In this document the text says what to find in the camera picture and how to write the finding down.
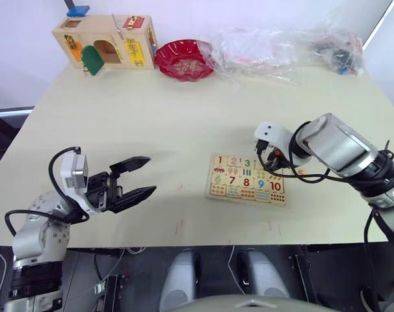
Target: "number puzzle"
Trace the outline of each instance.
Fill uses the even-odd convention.
[[[216,153],[209,170],[210,198],[285,205],[283,179],[264,171],[258,160]]]

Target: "number 10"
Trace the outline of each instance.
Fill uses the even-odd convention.
[[[272,190],[281,190],[281,185],[278,182],[271,182],[270,187]]]

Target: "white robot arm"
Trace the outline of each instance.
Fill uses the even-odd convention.
[[[65,154],[60,174],[64,191],[53,177],[53,164]],[[62,260],[70,240],[70,224],[87,221],[105,211],[119,213],[149,197],[156,186],[123,194],[116,180],[126,171],[145,165],[149,157],[132,157],[111,166],[111,173],[88,176],[86,155],[80,148],[64,149],[50,162],[49,174],[55,191],[39,196],[29,210],[9,211],[5,221],[14,236],[13,278],[6,312],[52,312],[62,307]],[[27,214],[16,233],[10,215]]]
[[[378,151],[332,114],[304,123],[294,134],[278,125],[262,122],[255,130],[255,137],[260,160],[262,151],[268,145],[274,146],[264,163],[266,171],[274,174],[280,168],[292,168],[295,176],[303,180],[317,176],[352,185],[376,211],[376,223],[394,243],[394,154],[387,146]],[[294,167],[302,166],[311,157],[340,178],[299,176]]]

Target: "wall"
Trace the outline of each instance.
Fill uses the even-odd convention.
[[[75,0],[90,14],[149,14],[159,44],[198,38],[202,32],[232,26],[294,28],[330,16],[366,39],[391,0]],[[0,0],[0,109],[36,104],[67,64],[51,30],[67,12],[63,0]]]
[[[367,71],[394,105],[394,7],[364,51]]]

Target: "table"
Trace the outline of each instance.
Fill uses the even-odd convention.
[[[72,226],[70,247],[361,242],[369,208],[343,183],[287,180],[286,208],[205,197],[211,154],[255,157],[254,129],[263,120],[294,131],[332,112],[381,149],[390,139],[394,151],[394,110],[367,74],[343,76],[320,67],[298,74],[299,85],[245,78],[236,88],[216,75],[181,83],[158,71],[103,70],[91,77],[68,66],[0,162],[0,245],[12,243],[4,213],[26,209],[52,189],[47,164],[68,146],[82,147],[90,174],[150,156],[119,183],[125,192],[158,186],[138,206]],[[304,169],[324,171],[317,161]],[[13,223],[19,228],[23,216]],[[370,240],[385,239],[373,224]]]

